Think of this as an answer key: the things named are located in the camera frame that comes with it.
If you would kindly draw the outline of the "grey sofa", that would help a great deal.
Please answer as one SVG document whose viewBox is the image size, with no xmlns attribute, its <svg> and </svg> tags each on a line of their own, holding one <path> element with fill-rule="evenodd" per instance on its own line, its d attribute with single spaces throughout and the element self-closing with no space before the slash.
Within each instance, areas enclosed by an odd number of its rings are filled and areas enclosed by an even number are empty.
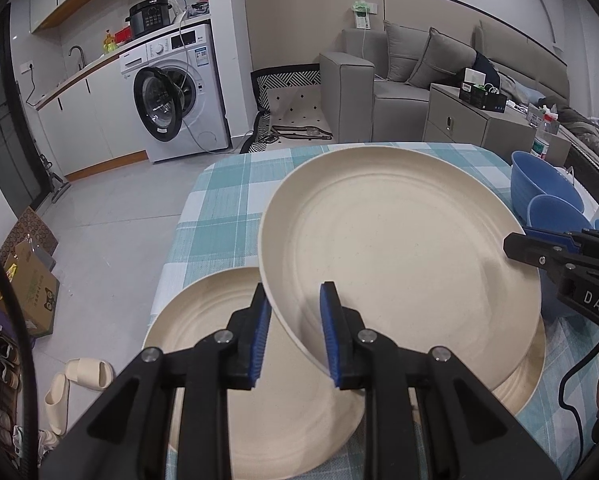
<svg viewBox="0 0 599 480">
<path fill-rule="evenodd" d="M 334 139 L 420 141 L 431 84 L 455 83 L 461 61 L 484 63 L 510 91 L 517 84 L 569 102 L 566 64 L 513 28 L 482 20 L 465 42 L 429 27 L 386 22 L 382 30 L 348 28 L 342 47 L 320 54 L 321 108 Z"/>
</svg>

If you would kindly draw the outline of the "large blue bowl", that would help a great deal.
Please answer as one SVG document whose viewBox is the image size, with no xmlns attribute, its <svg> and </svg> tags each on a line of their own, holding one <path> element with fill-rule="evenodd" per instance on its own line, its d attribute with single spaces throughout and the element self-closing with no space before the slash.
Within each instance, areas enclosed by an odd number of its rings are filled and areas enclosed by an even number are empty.
<svg viewBox="0 0 599 480">
<path fill-rule="evenodd" d="M 556 233 L 591 230 L 590 221 L 573 205 L 560 197 L 541 194 L 527 206 L 527 225 L 530 228 Z"/>
</svg>

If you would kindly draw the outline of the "black box on cabinet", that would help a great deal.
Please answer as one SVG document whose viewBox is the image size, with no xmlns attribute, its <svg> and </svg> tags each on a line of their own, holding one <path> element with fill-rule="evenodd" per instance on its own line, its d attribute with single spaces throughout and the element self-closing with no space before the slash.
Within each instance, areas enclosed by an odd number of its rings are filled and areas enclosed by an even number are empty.
<svg viewBox="0 0 599 480">
<path fill-rule="evenodd" d="M 460 84 L 459 98 L 480 110 L 503 113 L 507 107 L 507 97 L 493 84 L 486 81 L 486 75 L 479 70 L 464 70 Z"/>
</svg>

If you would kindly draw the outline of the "kitchen faucet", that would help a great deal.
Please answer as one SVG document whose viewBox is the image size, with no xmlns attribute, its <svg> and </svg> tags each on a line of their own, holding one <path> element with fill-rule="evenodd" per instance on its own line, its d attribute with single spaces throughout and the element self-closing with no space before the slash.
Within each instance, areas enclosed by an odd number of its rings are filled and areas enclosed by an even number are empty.
<svg viewBox="0 0 599 480">
<path fill-rule="evenodd" d="M 83 48 L 80 46 L 72 46 L 69 49 L 68 56 L 75 58 L 77 63 L 77 70 L 82 70 L 86 67 L 86 57 L 84 56 Z"/>
</svg>

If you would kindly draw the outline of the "black pressure cooker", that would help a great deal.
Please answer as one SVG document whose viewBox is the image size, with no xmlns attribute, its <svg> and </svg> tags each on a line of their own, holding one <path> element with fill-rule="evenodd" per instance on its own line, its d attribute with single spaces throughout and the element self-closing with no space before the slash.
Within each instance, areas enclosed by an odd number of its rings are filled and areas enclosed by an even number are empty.
<svg viewBox="0 0 599 480">
<path fill-rule="evenodd" d="M 138 39 L 171 24 L 169 0 L 143 0 L 129 9 L 126 21 L 131 37 Z"/>
</svg>

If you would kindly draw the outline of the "cream slipper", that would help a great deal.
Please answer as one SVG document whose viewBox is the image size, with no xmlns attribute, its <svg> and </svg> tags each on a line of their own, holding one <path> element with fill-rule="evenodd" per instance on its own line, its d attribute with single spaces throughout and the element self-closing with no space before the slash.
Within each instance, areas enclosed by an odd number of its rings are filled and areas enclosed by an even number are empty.
<svg viewBox="0 0 599 480">
<path fill-rule="evenodd" d="M 46 417 L 52 433 L 57 436 L 64 436 L 67 430 L 69 389 L 70 382 L 66 375 L 58 373 L 44 396 Z"/>
<path fill-rule="evenodd" d="M 65 376 L 70 382 L 81 387 L 103 391 L 114 381 L 115 372 L 109 362 L 93 358 L 80 358 L 66 363 Z"/>
</svg>

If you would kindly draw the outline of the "teal plaid tablecloth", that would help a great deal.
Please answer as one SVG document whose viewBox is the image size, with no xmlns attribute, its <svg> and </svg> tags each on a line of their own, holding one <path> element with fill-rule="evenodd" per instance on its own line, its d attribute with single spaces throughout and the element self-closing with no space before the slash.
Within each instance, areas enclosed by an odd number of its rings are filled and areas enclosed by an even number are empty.
<svg viewBox="0 0 599 480">
<path fill-rule="evenodd" d="M 215 162 L 197 178 L 174 232 L 153 301 L 158 315 L 186 286 L 214 272 L 256 266 L 259 221 L 281 181 L 333 145 L 282 148 L 233 155 Z M 599 361 L 593 360 L 566 385 L 560 408 L 557 388 L 563 375 L 599 341 L 599 328 L 581 316 L 547 323 L 547 354 L 539 385 L 517 419 L 568 476 L 588 453 L 597 420 Z"/>
</svg>

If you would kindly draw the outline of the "cream plate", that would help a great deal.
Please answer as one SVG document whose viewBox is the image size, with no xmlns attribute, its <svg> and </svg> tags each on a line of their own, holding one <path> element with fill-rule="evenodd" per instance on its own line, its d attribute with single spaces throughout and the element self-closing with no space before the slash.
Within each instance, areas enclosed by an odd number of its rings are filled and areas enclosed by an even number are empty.
<svg viewBox="0 0 599 480">
<path fill-rule="evenodd" d="M 262 215 L 259 269 L 286 333 L 329 367 L 320 288 L 398 346 L 449 348 L 489 388 L 518 367 L 540 314 L 538 272 L 505 255 L 520 231 L 485 184 L 443 160 L 382 145 L 304 162 Z"/>
<path fill-rule="evenodd" d="M 536 333 L 525 358 L 499 387 L 491 390 L 513 416 L 520 414 L 539 385 L 545 365 L 546 346 L 545 323 L 539 318 Z"/>
<path fill-rule="evenodd" d="M 257 269 L 235 268 L 188 285 L 156 315 L 144 344 L 166 353 L 193 347 L 248 307 L 259 282 Z M 336 389 L 272 318 L 255 388 L 228 394 L 234 478 L 360 478 L 364 409 L 361 394 Z"/>
</svg>

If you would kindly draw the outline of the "yellow oil bottle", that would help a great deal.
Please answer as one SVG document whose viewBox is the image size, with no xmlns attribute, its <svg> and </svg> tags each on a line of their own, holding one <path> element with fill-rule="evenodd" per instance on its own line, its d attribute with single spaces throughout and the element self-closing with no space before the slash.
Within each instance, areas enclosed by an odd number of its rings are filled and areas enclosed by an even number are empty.
<svg viewBox="0 0 599 480">
<path fill-rule="evenodd" d="M 105 53 L 114 52 L 117 49 L 117 41 L 115 35 L 110 32 L 109 29 L 106 30 L 106 34 L 103 40 L 103 51 Z"/>
</svg>

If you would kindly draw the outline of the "clear water bottle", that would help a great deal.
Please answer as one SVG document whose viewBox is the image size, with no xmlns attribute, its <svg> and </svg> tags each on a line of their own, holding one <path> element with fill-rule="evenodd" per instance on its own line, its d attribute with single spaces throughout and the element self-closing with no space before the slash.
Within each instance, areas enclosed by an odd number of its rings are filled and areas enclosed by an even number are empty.
<svg viewBox="0 0 599 480">
<path fill-rule="evenodd" d="M 548 156 L 550 144 L 554 137 L 554 127 L 557 122 L 552 116 L 546 116 L 543 121 L 537 126 L 534 143 L 531 147 L 531 154 L 541 159 L 546 159 Z"/>
</svg>

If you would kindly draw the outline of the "white kitchen counter cabinets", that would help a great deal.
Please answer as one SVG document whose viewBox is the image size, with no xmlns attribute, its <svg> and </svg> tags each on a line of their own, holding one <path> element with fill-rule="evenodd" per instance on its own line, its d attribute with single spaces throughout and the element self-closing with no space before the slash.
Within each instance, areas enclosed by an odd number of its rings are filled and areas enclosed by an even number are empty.
<svg viewBox="0 0 599 480">
<path fill-rule="evenodd" d="M 74 80 L 38 110 L 60 172 L 70 180 L 147 159 L 132 83 L 114 58 Z"/>
</svg>

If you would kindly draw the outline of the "white washing machine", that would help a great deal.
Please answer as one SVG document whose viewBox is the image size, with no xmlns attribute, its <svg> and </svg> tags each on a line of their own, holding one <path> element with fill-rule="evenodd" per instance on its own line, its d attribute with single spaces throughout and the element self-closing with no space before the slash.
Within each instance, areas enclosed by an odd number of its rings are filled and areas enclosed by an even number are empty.
<svg viewBox="0 0 599 480">
<path fill-rule="evenodd" d="M 148 40 L 119 61 L 150 162 L 231 148 L 208 21 Z"/>
</svg>

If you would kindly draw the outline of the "cream plate back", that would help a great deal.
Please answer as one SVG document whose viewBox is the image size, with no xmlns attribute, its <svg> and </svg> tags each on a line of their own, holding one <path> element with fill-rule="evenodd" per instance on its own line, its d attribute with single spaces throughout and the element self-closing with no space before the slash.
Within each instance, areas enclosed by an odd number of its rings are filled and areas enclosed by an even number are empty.
<svg viewBox="0 0 599 480">
<path fill-rule="evenodd" d="M 489 388 L 518 367 L 540 314 L 538 272 L 505 255 L 520 231 L 485 184 L 443 160 L 382 145 L 304 162 L 262 215 L 259 269 L 286 333 L 329 367 L 320 288 L 398 346 L 449 348 Z"/>
</svg>

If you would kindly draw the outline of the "blue bowl back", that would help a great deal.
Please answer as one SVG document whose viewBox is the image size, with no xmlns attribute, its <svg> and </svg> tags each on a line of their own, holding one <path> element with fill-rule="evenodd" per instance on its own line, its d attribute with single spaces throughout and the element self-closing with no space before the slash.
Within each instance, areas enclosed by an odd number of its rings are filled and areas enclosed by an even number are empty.
<svg viewBox="0 0 599 480">
<path fill-rule="evenodd" d="M 531 153 L 515 151 L 511 155 L 511 200 L 514 212 L 527 223 L 527 208 L 541 194 L 557 196 L 580 212 L 584 202 L 577 189 L 549 162 Z"/>
</svg>

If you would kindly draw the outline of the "grey side cabinet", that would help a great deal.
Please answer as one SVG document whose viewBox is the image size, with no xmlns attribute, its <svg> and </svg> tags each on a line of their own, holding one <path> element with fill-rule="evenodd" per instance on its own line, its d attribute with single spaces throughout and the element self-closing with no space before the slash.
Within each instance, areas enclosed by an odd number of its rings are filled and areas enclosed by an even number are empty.
<svg viewBox="0 0 599 480">
<path fill-rule="evenodd" d="M 515 151 L 529 152 L 536 129 L 517 110 L 478 110 L 460 100 L 459 89 L 432 84 L 423 140 L 427 143 L 473 144 L 511 162 Z"/>
</svg>

